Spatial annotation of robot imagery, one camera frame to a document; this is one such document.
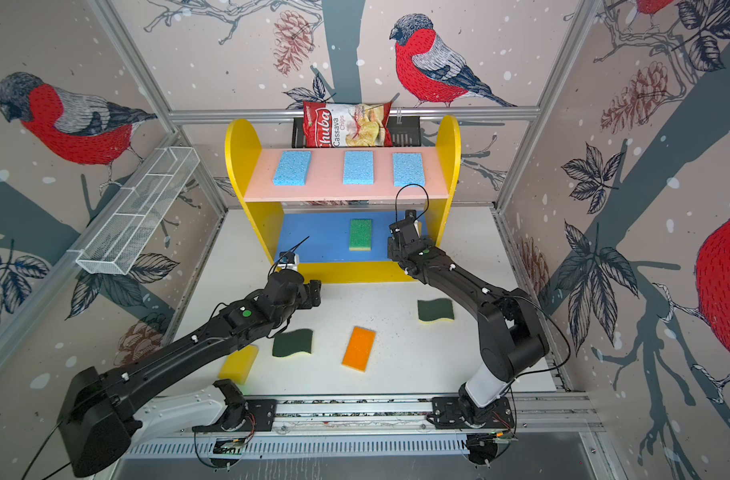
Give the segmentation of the light blue sponge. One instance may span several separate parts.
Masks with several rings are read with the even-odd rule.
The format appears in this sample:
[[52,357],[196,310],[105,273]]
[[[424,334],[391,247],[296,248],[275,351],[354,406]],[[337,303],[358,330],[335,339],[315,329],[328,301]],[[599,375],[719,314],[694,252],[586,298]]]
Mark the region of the light blue sponge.
[[375,179],[373,161],[371,151],[347,151],[344,154],[343,184],[372,185]]
[[284,151],[273,176],[275,186],[304,186],[311,165],[310,151]]
[[411,184],[425,185],[423,158],[420,153],[394,153],[392,163],[395,187],[404,187]]

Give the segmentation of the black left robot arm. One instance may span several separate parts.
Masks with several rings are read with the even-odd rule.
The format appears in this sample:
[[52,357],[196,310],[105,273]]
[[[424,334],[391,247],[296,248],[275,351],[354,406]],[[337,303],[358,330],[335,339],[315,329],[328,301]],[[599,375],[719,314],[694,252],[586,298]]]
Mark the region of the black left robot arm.
[[97,474],[118,460],[143,427],[135,414],[158,394],[203,366],[283,331],[298,310],[321,304],[322,282],[292,269],[269,275],[264,288],[216,308],[202,326],[128,365],[77,373],[57,421],[73,474]]

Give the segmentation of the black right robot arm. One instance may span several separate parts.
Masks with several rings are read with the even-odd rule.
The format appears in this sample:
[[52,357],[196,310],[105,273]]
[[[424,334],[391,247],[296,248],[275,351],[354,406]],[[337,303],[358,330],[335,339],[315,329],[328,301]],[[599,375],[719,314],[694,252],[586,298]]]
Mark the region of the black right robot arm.
[[406,217],[389,226],[387,255],[411,278],[463,307],[477,322],[482,366],[462,385],[466,405],[484,409],[505,395],[516,377],[549,353],[549,343],[530,297],[489,284],[462,268]]

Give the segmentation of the yellow shelf unit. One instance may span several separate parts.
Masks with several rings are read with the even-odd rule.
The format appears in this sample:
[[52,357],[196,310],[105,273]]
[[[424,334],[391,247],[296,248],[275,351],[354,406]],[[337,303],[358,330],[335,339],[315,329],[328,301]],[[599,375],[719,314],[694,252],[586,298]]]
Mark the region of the yellow shelf unit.
[[[411,188],[399,188],[392,200],[339,200],[300,202],[249,202],[244,198],[243,187],[249,182],[257,164],[262,146],[253,125],[244,119],[234,120],[227,129],[225,139],[226,168],[232,187],[250,221],[258,241],[270,261],[275,256],[284,217],[287,214],[393,211],[394,218],[407,209],[417,209],[418,218],[424,223],[425,234],[435,244],[441,244],[450,216],[451,204],[459,180],[461,164],[461,135],[458,121],[452,116],[442,119],[434,148],[437,151],[448,197],[445,199],[402,200],[400,192]],[[407,275],[391,261],[307,263],[300,262],[298,270],[309,279],[325,283],[404,282]]]

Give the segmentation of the pink upper shelf board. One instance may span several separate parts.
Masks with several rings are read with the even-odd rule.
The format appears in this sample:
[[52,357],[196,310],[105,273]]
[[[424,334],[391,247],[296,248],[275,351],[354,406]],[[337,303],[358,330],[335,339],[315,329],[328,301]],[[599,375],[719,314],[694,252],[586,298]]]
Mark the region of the pink upper shelf board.
[[283,151],[265,149],[257,160],[249,182],[242,189],[249,202],[300,202],[339,200],[392,200],[399,188],[394,185],[393,155],[419,153],[422,156],[426,193],[411,187],[400,192],[402,200],[445,199],[448,187],[437,154],[431,147],[378,148],[373,153],[374,183],[346,185],[343,149],[313,149],[306,182],[302,186],[276,186],[273,177]]

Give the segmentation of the dark green wavy sponge left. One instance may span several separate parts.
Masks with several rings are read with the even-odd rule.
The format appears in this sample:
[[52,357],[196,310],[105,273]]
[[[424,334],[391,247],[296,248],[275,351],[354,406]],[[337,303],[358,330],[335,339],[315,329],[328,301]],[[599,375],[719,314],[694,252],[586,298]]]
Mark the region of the dark green wavy sponge left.
[[313,346],[313,331],[299,329],[279,333],[274,337],[272,356],[286,358],[295,354],[311,354]]

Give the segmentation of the dark green wavy sponge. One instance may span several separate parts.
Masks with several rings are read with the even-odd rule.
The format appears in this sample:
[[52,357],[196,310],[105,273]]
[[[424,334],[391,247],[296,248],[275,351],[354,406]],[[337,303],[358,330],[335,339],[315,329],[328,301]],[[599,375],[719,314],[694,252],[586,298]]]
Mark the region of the dark green wavy sponge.
[[299,329],[279,333],[274,337],[272,356],[286,358],[295,354],[311,354],[313,346],[313,331]]
[[418,319],[424,323],[454,321],[453,302],[447,298],[417,301]]

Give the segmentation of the dark green wavy sponge right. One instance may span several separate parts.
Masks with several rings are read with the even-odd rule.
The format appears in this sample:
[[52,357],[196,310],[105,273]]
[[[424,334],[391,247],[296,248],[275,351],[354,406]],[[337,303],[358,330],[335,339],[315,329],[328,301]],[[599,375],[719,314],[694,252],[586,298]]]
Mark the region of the dark green wavy sponge right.
[[418,319],[424,323],[454,321],[453,302],[447,298],[417,301]]

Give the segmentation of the orange sponge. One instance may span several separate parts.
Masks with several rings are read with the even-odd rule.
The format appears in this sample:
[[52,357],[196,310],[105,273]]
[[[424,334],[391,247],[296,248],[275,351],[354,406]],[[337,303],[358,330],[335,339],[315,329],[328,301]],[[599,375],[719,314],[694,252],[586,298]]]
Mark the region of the orange sponge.
[[365,372],[375,338],[375,331],[362,327],[355,327],[344,353],[342,365],[359,372]]

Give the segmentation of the red cassava chips bag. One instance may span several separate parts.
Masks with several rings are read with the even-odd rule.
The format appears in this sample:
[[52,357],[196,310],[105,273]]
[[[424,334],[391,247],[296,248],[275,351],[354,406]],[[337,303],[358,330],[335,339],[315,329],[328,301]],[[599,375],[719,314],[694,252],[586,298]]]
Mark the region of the red cassava chips bag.
[[392,103],[339,104],[304,102],[306,147],[392,147],[387,123]]

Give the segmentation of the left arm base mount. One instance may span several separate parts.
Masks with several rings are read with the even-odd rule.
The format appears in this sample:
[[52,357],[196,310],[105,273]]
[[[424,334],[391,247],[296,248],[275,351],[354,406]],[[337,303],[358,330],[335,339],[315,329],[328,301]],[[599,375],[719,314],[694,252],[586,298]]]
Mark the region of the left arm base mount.
[[229,379],[216,380],[212,390],[210,403],[218,406],[217,412],[207,414],[205,420],[195,423],[193,432],[263,433],[272,430],[278,406],[276,399],[248,398]]

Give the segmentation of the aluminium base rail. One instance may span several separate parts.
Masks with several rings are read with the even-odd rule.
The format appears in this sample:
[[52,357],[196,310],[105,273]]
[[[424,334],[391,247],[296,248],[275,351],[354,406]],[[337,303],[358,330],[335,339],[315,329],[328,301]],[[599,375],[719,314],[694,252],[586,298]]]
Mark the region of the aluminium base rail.
[[591,432],[601,427],[587,397],[515,394],[490,424],[472,428],[450,399],[420,396],[283,397],[268,413],[272,425],[246,432],[194,433],[178,428],[132,447],[127,460],[202,460],[218,468],[240,460],[314,457],[469,455],[496,457],[529,433]]

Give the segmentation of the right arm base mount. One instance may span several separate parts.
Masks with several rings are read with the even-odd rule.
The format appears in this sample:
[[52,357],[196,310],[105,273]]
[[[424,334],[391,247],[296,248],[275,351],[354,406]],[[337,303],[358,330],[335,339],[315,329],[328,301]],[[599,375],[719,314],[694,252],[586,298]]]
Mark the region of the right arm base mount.
[[437,429],[512,430],[515,426],[513,410],[506,397],[479,407],[463,390],[456,395],[433,397],[426,420]]

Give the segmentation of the white mesh wall tray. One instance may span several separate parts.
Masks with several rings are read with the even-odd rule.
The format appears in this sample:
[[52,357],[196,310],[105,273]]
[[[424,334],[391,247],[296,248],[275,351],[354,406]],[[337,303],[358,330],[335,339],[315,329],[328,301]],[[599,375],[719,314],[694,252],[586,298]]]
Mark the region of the white mesh wall tray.
[[77,265],[89,274],[128,274],[199,163],[191,147],[156,149],[140,180],[121,189],[120,205],[80,252]]

